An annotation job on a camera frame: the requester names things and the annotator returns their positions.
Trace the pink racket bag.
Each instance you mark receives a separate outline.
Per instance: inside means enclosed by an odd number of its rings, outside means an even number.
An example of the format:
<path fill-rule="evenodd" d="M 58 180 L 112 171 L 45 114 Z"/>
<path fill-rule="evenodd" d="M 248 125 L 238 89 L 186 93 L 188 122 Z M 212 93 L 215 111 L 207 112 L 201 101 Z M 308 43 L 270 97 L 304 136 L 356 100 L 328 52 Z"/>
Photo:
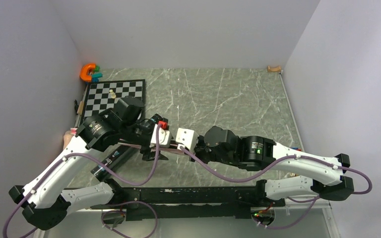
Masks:
<path fill-rule="evenodd" d="M 115 148 L 106 156 L 109 159 L 127 157 L 138 150 L 148 154 L 156 150 L 156 143 L 151 143 L 151 139 L 155 138 L 152 134 L 150 132 L 149 135 L 140 135 L 129 130 L 126 130 L 126 134 L 123 134 L 122 130 L 105 127 L 101 124 L 81 126 L 64 148 L 63 154 L 64 156 L 73 153 L 75 156 L 87 154 L 102 157 L 101 154 L 111 146 Z"/>

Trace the black shuttlecock tube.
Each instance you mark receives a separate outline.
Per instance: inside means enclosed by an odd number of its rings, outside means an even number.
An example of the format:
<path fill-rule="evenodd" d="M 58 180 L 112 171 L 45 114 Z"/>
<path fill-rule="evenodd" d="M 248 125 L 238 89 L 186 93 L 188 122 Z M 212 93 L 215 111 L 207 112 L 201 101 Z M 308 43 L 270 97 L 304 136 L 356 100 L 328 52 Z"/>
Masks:
<path fill-rule="evenodd" d="M 105 159 L 101 161 L 106 167 L 115 172 L 124 165 L 135 153 L 137 149 L 120 145 L 114 149 Z M 90 173 L 100 182 L 111 177 L 111 174 L 100 165 L 95 166 Z"/>

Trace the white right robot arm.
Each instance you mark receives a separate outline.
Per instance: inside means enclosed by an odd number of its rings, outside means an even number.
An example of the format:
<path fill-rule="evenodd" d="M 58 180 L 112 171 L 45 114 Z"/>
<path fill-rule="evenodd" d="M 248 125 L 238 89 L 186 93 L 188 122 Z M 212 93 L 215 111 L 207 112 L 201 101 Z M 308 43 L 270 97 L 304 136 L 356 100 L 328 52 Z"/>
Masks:
<path fill-rule="evenodd" d="M 296 174 L 293 178 L 263 180 L 257 185 L 254 201 L 260 206 L 271 200 L 298 195 L 316 195 L 330 201 L 343 201 L 354 194 L 354 184 L 345 176 L 349 156 L 321 157 L 297 151 L 261 136 L 239 137 L 230 130 L 213 126 L 205 135 L 184 132 L 177 138 L 206 165 L 218 162 L 250 172 L 280 170 Z"/>

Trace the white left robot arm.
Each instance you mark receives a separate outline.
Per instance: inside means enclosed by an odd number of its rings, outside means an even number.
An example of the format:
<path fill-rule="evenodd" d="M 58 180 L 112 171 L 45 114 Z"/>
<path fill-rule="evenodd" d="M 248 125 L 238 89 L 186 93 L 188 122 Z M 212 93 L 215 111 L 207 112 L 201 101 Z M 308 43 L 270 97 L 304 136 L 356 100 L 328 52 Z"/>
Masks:
<path fill-rule="evenodd" d="M 160 115 L 141 119 L 144 103 L 135 97 L 118 99 L 112 108 L 87 117 L 57 158 L 34 180 L 16 185 L 9 195 L 22 209 L 25 220 L 41 230 L 49 230 L 67 215 L 95 205 L 117 208 L 127 194 L 113 179 L 97 185 L 69 190 L 68 184 L 97 154 L 120 142 L 139 145 L 150 151 L 152 134 L 165 129 L 168 120 Z"/>

